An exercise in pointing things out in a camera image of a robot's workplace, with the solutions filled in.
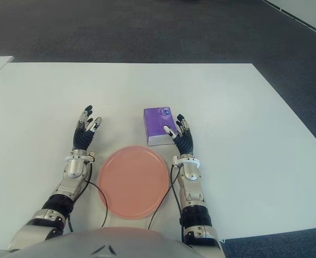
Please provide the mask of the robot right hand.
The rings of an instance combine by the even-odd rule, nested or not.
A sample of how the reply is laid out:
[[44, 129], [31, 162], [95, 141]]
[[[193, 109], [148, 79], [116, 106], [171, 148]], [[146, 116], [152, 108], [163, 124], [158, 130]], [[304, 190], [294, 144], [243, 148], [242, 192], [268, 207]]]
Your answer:
[[177, 120], [175, 123], [179, 126], [179, 129], [180, 129], [178, 133], [173, 131], [167, 125], [163, 126], [164, 131], [173, 140], [180, 155], [185, 155], [185, 154], [193, 155], [193, 149], [194, 149], [193, 138], [192, 138], [191, 130], [190, 130], [187, 120], [182, 114], [178, 114]]

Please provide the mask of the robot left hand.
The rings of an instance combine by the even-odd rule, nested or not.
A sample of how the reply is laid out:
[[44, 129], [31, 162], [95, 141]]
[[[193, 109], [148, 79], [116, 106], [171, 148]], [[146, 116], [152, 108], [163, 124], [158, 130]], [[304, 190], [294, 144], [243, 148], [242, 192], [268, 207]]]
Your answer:
[[91, 118], [93, 106], [87, 106], [79, 116], [73, 135], [72, 150], [86, 151], [90, 146], [93, 137], [102, 123], [102, 118], [97, 117], [95, 120]]

